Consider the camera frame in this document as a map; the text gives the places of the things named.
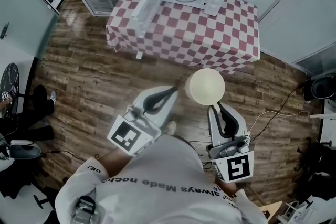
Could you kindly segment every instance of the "black cable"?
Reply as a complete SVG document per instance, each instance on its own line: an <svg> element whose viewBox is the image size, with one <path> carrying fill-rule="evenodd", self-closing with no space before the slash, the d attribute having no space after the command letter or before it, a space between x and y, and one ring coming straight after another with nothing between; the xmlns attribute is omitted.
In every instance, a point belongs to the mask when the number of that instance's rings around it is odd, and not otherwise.
<svg viewBox="0 0 336 224"><path fill-rule="evenodd" d="M194 143L194 142L198 142L198 143L209 143L211 144L211 141L196 141L196 140L192 140L192 141L188 141L189 143Z"/></svg>
<svg viewBox="0 0 336 224"><path fill-rule="evenodd" d="M73 157L75 157L76 159L79 159L79 160L81 160L81 161L83 161L83 162L86 162L86 160L77 157L74 153L71 153L71 152L69 152L69 151L47 151L47 152L42 153L41 156L44 156L44 155L46 155L46 154L48 154L48 153L53 153L53 154L58 154L58 153L69 153L69 154L71 154Z"/></svg>
<svg viewBox="0 0 336 224"><path fill-rule="evenodd" d="M207 165L207 164L210 164L210 167L204 168L204 166ZM203 166L203 169L210 169L211 166L212 166L212 162L205 162L202 166Z"/></svg>
<svg viewBox="0 0 336 224"><path fill-rule="evenodd" d="M267 126L269 125L269 123L278 115L278 113L284 108L285 104L287 103L290 95L295 92L297 89L299 89L301 87L301 85L297 86L294 90L292 90L289 95L287 96L287 99L285 100L285 102L283 103L283 105L281 106L281 108L277 111L276 114L274 114L274 116L268 121L268 123L266 124L265 128L263 128L263 130L256 136L254 137L251 142L253 142L259 135L261 135L263 133L264 130L266 130Z"/></svg>

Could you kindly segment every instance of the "black round object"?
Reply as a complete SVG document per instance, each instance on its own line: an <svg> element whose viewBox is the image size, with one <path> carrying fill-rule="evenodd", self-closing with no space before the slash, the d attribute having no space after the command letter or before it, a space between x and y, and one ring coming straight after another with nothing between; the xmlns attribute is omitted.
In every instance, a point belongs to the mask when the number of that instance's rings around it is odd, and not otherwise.
<svg viewBox="0 0 336 224"><path fill-rule="evenodd" d="M330 98L335 94L335 83L332 77L317 79L311 86L311 94L318 99Z"/></svg>
<svg viewBox="0 0 336 224"><path fill-rule="evenodd" d="M43 85L39 85L34 89L33 107L38 110L43 108L47 103L47 90Z"/></svg>

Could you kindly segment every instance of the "shoe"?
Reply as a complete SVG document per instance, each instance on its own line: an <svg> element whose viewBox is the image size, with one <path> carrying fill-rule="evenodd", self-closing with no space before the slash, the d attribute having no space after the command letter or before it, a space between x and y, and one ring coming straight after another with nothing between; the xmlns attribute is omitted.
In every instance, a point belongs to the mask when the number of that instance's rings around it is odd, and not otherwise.
<svg viewBox="0 0 336 224"><path fill-rule="evenodd" d="M52 91L51 96L50 96L50 100L52 100L54 102L54 105L56 105L56 99L57 99L56 91Z"/></svg>
<svg viewBox="0 0 336 224"><path fill-rule="evenodd" d="M176 122L169 121L169 123L164 128L163 133L166 135L173 135L176 131Z"/></svg>

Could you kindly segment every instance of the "checkered tablecloth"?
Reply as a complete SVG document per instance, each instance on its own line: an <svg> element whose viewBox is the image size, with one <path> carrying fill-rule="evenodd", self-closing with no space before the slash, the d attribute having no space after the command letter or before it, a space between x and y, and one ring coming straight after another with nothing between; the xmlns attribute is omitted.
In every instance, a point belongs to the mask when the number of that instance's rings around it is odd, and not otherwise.
<svg viewBox="0 0 336 224"><path fill-rule="evenodd" d="M227 73L260 59L257 7L246 1L225 0L217 16L162 2L144 38L138 38L130 18L139 1L119 0L107 22L107 41L116 51L132 49Z"/></svg>

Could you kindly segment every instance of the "person sitting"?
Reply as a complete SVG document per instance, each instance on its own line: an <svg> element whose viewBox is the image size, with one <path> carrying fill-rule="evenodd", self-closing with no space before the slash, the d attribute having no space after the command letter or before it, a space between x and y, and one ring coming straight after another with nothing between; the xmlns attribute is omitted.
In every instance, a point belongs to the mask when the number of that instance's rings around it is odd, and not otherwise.
<svg viewBox="0 0 336 224"><path fill-rule="evenodd" d="M8 94L8 99L0 103L0 109L8 106L18 96L17 87L12 86ZM38 109L27 110L23 113L6 113L0 118L0 133L8 144L14 139L24 139L34 141L54 139L54 131L51 126L29 130L35 123L42 120L45 116L54 112L56 104L56 91L51 93L50 99L41 105Z"/></svg>

